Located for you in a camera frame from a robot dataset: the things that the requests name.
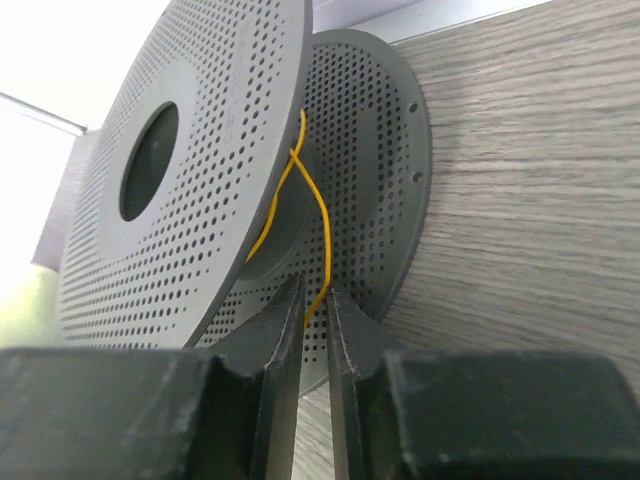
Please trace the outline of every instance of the spool center hole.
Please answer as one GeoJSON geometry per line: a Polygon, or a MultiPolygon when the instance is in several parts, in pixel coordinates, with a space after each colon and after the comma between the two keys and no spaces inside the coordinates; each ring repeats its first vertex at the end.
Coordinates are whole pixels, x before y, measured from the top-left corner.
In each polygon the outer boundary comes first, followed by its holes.
{"type": "Polygon", "coordinates": [[[178,107],[166,103],[151,116],[133,147],[120,187],[120,215],[135,220],[147,208],[169,166],[178,135],[178,107]]]}

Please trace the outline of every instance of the wooden floor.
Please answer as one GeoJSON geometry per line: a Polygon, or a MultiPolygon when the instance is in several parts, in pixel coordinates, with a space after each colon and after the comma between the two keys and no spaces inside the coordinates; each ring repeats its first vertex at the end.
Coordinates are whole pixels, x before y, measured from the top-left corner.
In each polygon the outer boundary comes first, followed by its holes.
{"type": "MultiPolygon", "coordinates": [[[[640,397],[640,2],[563,1],[397,46],[433,127],[433,186],[384,324],[432,349],[613,358],[640,397]]],[[[328,386],[295,479],[332,473],[328,386]]]]}

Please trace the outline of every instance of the perforated spool flange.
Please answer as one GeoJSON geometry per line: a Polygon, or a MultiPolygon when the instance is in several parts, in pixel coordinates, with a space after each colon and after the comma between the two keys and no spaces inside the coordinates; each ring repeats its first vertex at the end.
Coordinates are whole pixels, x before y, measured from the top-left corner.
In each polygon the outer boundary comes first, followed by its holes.
{"type": "Polygon", "coordinates": [[[115,100],[79,197],[57,304],[69,342],[200,338],[288,158],[310,37],[310,0],[171,2],[115,100]]]}
{"type": "MultiPolygon", "coordinates": [[[[330,211],[333,278],[381,321],[409,268],[426,215],[431,136],[422,92],[389,45],[357,31],[330,31],[313,37],[305,108],[310,157],[303,161],[312,167],[330,211]]],[[[320,290],[320,212],[299,172],[285,188],[267,242],[241,271],[199,346],[211,345],[260,311],[293,273],[306,274],[307,307],[320,290]]],[[[323,306],[305,332],[302,393],[326,379],[326,322],[323,306]]]]}

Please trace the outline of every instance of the gray spool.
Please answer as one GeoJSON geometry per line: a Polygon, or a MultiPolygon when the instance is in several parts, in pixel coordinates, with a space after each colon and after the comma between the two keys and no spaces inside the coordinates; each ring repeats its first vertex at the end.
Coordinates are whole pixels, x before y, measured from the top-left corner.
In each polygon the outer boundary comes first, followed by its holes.
{"type": "MultiPolygon", "coordinates": [[[[431,135],[420,87],[386,43],[340,30],[313,37],[302,161],[331,215],[333,279],[382,321],[415,253],[431,179],[431,135]]],[[[324,272],[322,219],[297,170],[274,225],[198,346],[209,346],[259,312],[282,282],[306,274],[307,307],[324,272]]],[[[327,378],[326,308],[305,332],[301,393],[327,378]]]]}
{"type": "Polygon", "coordinates": [[[260,231],[295,134],[311,0],[173,0],[118,94],[67,241],[75,345],[192,346],[260,231]]]}

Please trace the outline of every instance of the yellow string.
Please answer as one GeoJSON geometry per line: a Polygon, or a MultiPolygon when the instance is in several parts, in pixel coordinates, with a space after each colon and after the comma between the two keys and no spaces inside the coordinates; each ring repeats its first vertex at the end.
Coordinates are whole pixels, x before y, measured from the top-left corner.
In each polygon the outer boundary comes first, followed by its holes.
{"type": "Polygon", "coordinates": [[[309,328],[311,326],[311,318],[313,314],[316,312],[322,301],[324,300],[325,295],[327,294],[327,290],[329,289],[329,285],[331,283],[331,224],[329,223],[329,211],[327,210],[327,206],[324,203],[324,199],[322,198],[322,194],[316,187],[316,184],[313,182],[311,175],[305,168],[305,166],[300,161],[300,150],[302,149],[302,145],[304,144],[304,139],[307,132],[307,115],[304,110],[300,110],[300,136],[298,137],[298,143],[296,144],[295,149],[291,149],[289,162],[287,163],[282,176],[280,177],[280,181],[278,182],[278,186],[276,188],[276,192],[271,200],[271,207],[269,208],[269,214],[267,216],[267,221],[265,222],[264,228],[258,237],[258,240],[253,245],[253,248],[249,252],[247,256],[247,262],[251,260],[251,258],[256,254],[258,249],[262,246],[267,235],[269,235],[269,231],[271,230],[271,226],[273,225],[273,219],[276,216],[276,209],[278,208],[278,195],[280,194],[280,189],[282,185],[284,185],[285,180],[289,176],[291,169],[293,166],[297,166],[300,170],[300,173],[304,177],[307,185],[313,192],[313,195],[316,197],[316,201],[318,202],[318,206],[320,207],[320,211],[322,212],[322,223],[324,225],[324,284],[320,289],[320,292],[316,296],[316,299],[311,304],[309,311],[305,315],[304,326],[305,328],[309,328]]]}

